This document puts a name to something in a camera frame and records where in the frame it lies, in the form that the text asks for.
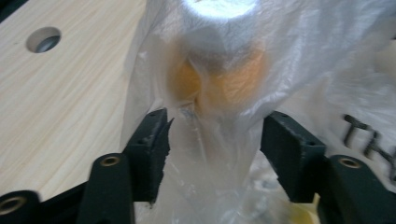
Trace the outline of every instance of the clear plastic bag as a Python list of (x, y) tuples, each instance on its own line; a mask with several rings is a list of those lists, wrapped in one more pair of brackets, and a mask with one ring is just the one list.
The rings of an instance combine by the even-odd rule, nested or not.
[[(262, 119), (306, 83), (378, 49), (394, 34), (395, 9), (393, 0), (148, 1), (126, 65), (123, 136), (134, 128), (128, 118), (158, 107), (175, 121), (159, 198), (136, 207), (137, 223), (292, 223), (257, 153)], [(293, 103), (286, 112), (301, 108)], [(297, 118), (316, 121), (304, 113)]]

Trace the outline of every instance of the orange object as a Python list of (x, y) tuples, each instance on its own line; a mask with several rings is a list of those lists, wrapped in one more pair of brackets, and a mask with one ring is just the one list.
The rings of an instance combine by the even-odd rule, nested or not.
[(194, 103), (195, 110), (203, 113), (234, 111), (249, 105), (258, 92), (267, 74), (267, 58), (255, 49), (230, 70), (210, 66), (207, 73), (199, 74), (188, 59), (173, 69), (168, 86), (176, 101)]

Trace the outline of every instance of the white lid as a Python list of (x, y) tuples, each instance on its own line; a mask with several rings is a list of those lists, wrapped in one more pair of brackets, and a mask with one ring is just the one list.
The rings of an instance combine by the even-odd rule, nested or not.
[(182, 0), (184, 44), (197, 54), (232, 55), (254, 36), (260, 0)]

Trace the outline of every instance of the wooden board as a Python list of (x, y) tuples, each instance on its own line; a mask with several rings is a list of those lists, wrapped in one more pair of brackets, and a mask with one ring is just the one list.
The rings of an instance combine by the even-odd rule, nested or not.
[[(120, 151), (130, 71), (145, 0), (30, 0), (0, 24), (0, 195), (43, 200), (85, 181), (97, 157)], [(33, 53), (28, 37), (62, 33)]]

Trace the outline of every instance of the hole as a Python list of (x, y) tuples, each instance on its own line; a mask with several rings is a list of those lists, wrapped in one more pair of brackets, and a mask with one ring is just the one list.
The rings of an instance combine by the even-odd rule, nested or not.
[(358, 162), (347, 159), (347, 158), (342, 158), (339, 160), (339, 162), (349, 168), (353, 168), (353, 169), (361, 168), (361, 165)]
[(0, 216), (12, 213), (21, 208), (26, 203), (23, 197), (13, 197), (0, 202)]
[(118, 157), (107, 157), (107, 158), (104, 158), (100, 162), (100, 164), (102, 166), (112, 166), (112, 165), (115, 165), (115, 164), (117, 164), (119, 162), (120, 162), (120, 158), (118, 158)]
[(43, 53), (53, 49), (61, 41), (61, 31), (45, 27), (34, 31), (27, 38), (26, 47), (33, 53)]

